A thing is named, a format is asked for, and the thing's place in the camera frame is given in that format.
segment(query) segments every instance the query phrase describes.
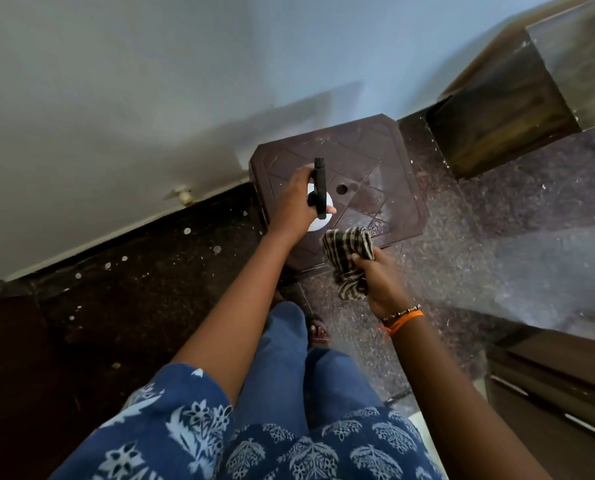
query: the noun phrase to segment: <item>striped cloth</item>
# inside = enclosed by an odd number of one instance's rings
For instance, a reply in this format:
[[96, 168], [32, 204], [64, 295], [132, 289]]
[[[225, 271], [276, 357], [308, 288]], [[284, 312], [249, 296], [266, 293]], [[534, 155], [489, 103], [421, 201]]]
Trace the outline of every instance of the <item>striped cloth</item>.
[[374, 260], [373, 242], [366, 227], [328, 230], [322, 240], [326, 259], [335, 268], [335, 283], [342, 299], [364, 299], [368, 292], [366, 275], [357, 268], [351, 259], [353, 253], [364, 259]]

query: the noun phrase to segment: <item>white wall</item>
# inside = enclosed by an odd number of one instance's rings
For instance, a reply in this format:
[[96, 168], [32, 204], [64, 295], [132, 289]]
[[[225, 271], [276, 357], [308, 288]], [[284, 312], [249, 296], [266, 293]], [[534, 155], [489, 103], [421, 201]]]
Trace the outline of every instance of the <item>white wall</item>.
[[236, 183], [259, 143], [433, 103], [548, 0], [0, 0], [0, 278]]

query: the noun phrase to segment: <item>blue jeans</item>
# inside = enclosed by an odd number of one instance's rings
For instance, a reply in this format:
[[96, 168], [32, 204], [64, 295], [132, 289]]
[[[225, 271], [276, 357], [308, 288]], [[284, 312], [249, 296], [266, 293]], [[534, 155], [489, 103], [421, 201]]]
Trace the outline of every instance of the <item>blue jeans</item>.
[[348, 355], [317, 347], [309, 351], [307, 346], [303, 311], [290, 301], [278, 304], [269, 313], [240, 393], [235, 428], [273, 423], [297, 437], [307, 435], [305, 393], [313, 428], [383, 405]]

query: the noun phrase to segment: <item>black spray nozzle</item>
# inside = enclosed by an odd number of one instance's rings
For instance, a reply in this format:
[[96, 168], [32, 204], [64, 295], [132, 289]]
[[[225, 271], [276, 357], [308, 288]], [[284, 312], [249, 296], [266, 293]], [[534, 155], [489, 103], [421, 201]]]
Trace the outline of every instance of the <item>black spray nozzle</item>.
[[324, 159], [315, 159], [315, 169], [311, 173], [315, 190], [308, 195], [309, 207], [315, 207], [317, 217], [326, 218], [326, 174], [324, 170]]

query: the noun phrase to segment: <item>person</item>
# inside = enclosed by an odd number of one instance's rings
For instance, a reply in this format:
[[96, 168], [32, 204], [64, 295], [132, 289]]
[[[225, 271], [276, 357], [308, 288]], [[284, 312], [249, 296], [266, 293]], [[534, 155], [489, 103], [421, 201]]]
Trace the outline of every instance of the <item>person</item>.
[[[412, 423], [326, 348], [324, 323], [307, 326], [296, 304], [273, 302], [289, 251], [316, 217], [306, 202], [312, 168], [296, 171], [254, 255], [171, 363], [52, 479], [441, 478]], [[354, 260], [378, 319], [413, 307], [386, 252]], [[428, 320], [390, 335], [451, 479], [549, 478]]]

